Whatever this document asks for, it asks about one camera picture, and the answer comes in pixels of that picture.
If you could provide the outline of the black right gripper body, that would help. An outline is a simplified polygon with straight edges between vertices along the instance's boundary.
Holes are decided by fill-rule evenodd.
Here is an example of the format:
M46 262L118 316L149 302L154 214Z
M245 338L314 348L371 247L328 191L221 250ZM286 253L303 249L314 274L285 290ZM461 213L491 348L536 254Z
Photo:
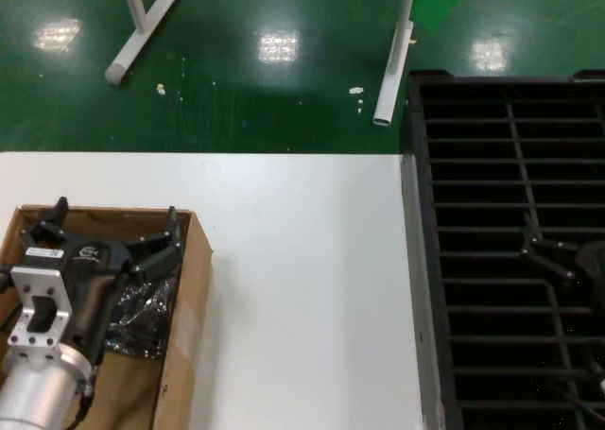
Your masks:
M604 241L593 241L579 246L575 263L593 282L595 289L604 288Z

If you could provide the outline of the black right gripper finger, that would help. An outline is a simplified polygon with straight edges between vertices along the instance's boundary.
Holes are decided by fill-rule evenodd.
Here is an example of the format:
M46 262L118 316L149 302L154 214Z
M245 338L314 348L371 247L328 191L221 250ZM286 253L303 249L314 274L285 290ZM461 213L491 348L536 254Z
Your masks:
M571 267L567 267L552 257L543 254L543 251L555 252L560 258L564 254L576 254L579 245L570 242L558 241L544 237L539 226L533 221L530 213L524 214L525 225L521 233L524 241L520 249L523 257L559 276L563 284L572 284L578 273Z

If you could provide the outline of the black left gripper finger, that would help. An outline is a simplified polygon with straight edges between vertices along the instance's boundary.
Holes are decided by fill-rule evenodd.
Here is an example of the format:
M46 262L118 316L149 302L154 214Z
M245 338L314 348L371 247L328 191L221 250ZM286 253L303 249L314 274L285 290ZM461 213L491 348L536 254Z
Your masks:
M125 243L131 258L129 274L137 283L154 282L179 267L183 258L181 224L170 206L164 228Z
M57 203L49 210L41 213L41 217L29 228L21 230L22 241L67 241L70 233L66 232L62 224L69 211L66 197L60 197Z

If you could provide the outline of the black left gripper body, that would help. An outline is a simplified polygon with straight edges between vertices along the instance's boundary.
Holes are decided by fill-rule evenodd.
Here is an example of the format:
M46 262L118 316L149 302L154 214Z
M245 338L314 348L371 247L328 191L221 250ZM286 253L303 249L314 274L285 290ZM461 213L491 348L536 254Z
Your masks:
M111 238L40 231L34 239L50 247L27 247L23 266L57 270L70 302L60 342L88 359L100 359L114 308L130 281L130 253Z

